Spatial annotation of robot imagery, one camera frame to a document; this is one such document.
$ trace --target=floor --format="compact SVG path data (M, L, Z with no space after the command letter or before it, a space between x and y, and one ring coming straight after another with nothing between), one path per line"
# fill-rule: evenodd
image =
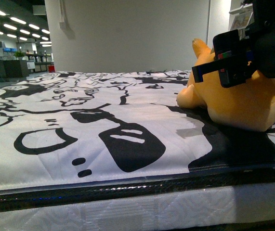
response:
M34 77L40 76L40 75L45 74L45 73L48 73L48 72L36 72L36 73L32 73L32 74L29 74L29 76L26 77L26 79L32 79ZM19 81L21 81L21 79L18 79L18 78L0 79L0 88L8 86L8 85L11 85L11 84L14 84L14 83L17 83Z

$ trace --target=plush toy ear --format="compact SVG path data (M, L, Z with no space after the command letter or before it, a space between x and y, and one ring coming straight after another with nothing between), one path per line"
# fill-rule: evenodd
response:
M192 47L196 58L198 58L201 53L207 52L209 54L211 52L211 49L206 45L206 43L204 43L204 41L199 38L195 38L192 41Z

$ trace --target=potted plant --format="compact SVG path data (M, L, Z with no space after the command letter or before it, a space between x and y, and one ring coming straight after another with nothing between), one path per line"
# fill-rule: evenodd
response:
M14 56L15 56L18 60L22 60L23 57L24 57L25 55L24 55L24 53L21 52L21 51L16 51L16 52L14 53Z

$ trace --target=mattress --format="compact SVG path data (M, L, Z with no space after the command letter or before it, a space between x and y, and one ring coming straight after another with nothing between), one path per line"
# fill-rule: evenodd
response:
M0 88L0 231L275 220L275 124L215 124L189 71L55 72Z

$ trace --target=blue sign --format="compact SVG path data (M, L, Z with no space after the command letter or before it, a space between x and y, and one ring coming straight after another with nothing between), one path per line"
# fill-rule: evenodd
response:
M17 48L2 48L4 52L16 52Z

